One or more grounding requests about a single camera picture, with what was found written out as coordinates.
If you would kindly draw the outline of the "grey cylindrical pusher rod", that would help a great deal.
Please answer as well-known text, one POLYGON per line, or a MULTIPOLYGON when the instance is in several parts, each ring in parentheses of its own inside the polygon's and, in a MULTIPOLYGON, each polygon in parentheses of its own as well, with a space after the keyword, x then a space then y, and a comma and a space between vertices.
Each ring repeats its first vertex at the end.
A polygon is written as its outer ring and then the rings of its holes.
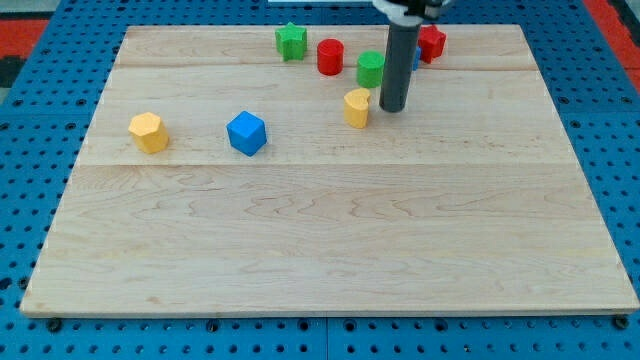
POLYGON ((389 24, 379 105, 390 113, 406 105, 421 25, 389 24))

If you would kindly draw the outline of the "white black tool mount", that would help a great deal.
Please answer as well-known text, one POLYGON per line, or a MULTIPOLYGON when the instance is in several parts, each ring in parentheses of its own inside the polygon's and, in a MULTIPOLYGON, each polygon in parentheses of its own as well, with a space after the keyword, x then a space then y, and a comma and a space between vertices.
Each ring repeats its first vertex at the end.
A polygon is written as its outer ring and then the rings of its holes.
POLYGON ((437 20, 453 0, 372 0, 374 8, 396 25, 410 27, 424 20, 437 20))

